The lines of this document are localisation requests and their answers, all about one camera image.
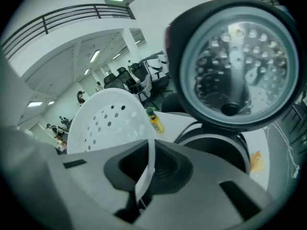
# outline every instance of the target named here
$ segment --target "yellow bottle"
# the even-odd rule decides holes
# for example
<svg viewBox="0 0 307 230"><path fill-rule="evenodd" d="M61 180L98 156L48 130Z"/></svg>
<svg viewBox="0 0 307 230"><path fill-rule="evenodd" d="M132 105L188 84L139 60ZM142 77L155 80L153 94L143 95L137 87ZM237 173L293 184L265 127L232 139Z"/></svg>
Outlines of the yellow bottle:
<svg viewBox="0 0 307 230"><path fill-rule="evenodd" d="M150 117L150 123L152 124L154 129L157 131L157 133L163 134L164 133L163 125L162 125L159 117L154 113L153 109L148 108L146 110L146 112L147 112L148 116Z"/></svg>

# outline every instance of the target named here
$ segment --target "white basket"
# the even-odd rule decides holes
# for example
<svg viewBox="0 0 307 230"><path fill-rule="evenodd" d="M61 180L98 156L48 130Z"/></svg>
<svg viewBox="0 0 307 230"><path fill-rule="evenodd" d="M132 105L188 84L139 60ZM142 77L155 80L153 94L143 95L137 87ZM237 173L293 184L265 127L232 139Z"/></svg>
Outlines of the white basket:
<svg viewBox="0 0 307 230"><path fill-rule="evenodd" d="M148 166L136 184L137 201L146 192L154 173L154 130L142 104L128 91L110 88L92 95L74 117L67 153L80 153L147 139Z"/></svg>

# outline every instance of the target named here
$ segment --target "white cable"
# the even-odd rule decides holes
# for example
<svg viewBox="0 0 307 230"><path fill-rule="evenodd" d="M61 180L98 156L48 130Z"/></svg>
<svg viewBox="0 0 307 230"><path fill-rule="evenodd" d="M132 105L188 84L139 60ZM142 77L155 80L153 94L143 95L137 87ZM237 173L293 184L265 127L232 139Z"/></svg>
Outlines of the white cable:
<svg viewBox="0 0 307 230"><path fill-rule="evenodd" d="M299 171L300 167L299 167L299 165L297 165L297 164L294 162L294 158L293 158L292 152L291 152L291 151L293 151L293 149L292 149L292 147L291 147L290 144L289 144L289 140L287 139L287 137L286 137L286 135L284 134L283 130L281 129L281 127L279 126L279 124L278 124L276 121L275 121L275 124L272 123L272 125L278 130L278 132L279 132L279 133L281 134L281 136L283 137L285 143L287 144L287 150L288 150L287 159L288 159L288 154L289 154L289 156L290 156L290 158L291 158L291 161L292 161L292 164L293 164L294 167L295 167L295 172L292 174L292 177L293 177L293 178L296 178L297 175L298 175L298 171Z"/></svg>

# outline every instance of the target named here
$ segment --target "transparent lid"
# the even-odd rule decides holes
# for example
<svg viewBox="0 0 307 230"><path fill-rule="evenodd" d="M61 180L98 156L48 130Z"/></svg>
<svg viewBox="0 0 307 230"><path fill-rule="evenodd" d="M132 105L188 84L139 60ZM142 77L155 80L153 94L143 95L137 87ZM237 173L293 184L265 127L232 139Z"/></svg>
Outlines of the transparent lid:
<svg viewBox="0 0 307 230"><path fill-rule="evenodd" d="M298 76L295 45L284 25L270 17L206 21L193 35L180 82L200 113L225 123L253 123L290 98Z"/></svg>

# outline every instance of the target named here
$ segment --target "white table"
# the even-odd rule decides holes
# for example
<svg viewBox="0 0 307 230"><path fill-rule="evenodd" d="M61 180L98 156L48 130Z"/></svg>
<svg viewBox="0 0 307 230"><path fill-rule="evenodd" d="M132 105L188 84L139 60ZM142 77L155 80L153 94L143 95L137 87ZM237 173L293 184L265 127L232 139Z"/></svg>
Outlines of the white table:
<svg viewBox="0 0 307 230"><path fill-rule="evenodd" d="M191 123L195 122L196 119L188 116L173 115L161 112L155 112L160 118L163 126L164 133L156 133L155 138L163 141L174 142L177 136ZM200 127L201 125L194 125L187 131ZM270 155L269 146L263 129L258 129L250 132L242 133L247 146L250 156L259 151L263 159L263 169L259 172L251 172L250 177L256 181L264 190L267 190L269 183L270 174Z"/></svg>

